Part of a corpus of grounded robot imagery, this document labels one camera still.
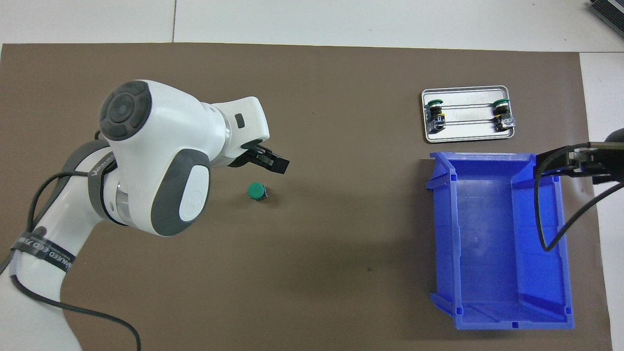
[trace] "blue plastic container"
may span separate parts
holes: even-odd
[[[533,204],[534,154],[435,152],[437,292],[457,329],[572,329],[565,237],[540,245]],[[540,184],[549,242],[565,223],[558,177]]]

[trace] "metal tray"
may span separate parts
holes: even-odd
[[[445,129],[429,133],[427,129],[427,103],[440,99],[445,115]],[[514,136],[514,129],[496,131],[492,118],[492,103],[509,99],[504,86],[453,87],[426,89],[422,92],[422,121],[425,137],[429,142],[458,142],[492,139],[508,139]]]

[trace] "brown table surface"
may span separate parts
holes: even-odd
[[[0,247],[34,191],[92,138],[132,79],[205,102],[256,96],[285,175],[213,172],[208,207],[171,238],[105,223],[62,300],[121,317],[144,350],[611,350],[597,215],[568,233],[574,330],[460,331],[436,289],[429,153],[543,152],[587,141],[578,54],[244,44],[5,44],[0,65]],[[420,94],[505,85],[504,141],[427,144]],[[262,182],[263,202],[246,189]],[[590,181],[563,180],[571,214]],[[66,313],[85,350],[132,350],[122,327]]]

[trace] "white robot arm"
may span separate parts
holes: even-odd
[[[104,101],[99,124],[105,139],[76,150],[49,179],[59,179],[51,198],[36,217],[31,206],[11,269],[0,267],[1,350],[81,350],[50,302],[59,301],[66,272],[100,221],[175,235],[205,208],[213,168],[252,162],[283,174],[289,163],[260,145],[269,130],[255,97],[207,104],[165,84],[131,81]]]

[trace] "white floor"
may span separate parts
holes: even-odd
[[[590,140],[602,141],[624,127],[624,38],[591,14],[588,4],[584,0],[0,0],[0,52],[1,43],[16,42],[172,41],[582,52]],[[624,274],[622,204],[620,192],[598,205],[616,351],[624,350],[624,283],[618,278]]]

